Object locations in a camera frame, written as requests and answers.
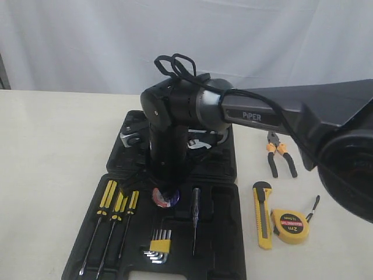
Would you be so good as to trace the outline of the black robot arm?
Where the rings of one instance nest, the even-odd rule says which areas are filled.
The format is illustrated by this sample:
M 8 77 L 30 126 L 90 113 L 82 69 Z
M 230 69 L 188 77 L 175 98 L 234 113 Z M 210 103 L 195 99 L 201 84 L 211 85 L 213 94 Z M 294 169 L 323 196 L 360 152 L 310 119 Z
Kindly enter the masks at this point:
M 292 137 L 307 170 L 317 169 L 329 195 L 372 221 L 372 80 L 235 89 L 224 79 L 168 78 L 140 95 L 158 133 L 233 124 Z

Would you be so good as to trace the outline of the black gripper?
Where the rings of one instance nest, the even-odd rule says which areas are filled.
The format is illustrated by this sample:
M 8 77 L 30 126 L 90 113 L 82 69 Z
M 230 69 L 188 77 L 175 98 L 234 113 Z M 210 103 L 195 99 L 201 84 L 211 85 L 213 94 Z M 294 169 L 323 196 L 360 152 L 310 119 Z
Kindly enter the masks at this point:
M 179 182 L 186 170 L 188 127 L 172 125 L 162 131 L 149 125 L 149 169 L 118 174 L 118 194 L 138 190 L 152 196 L 152 175 L 163 186 L 166 201 L 178 201 L 186 182 Z

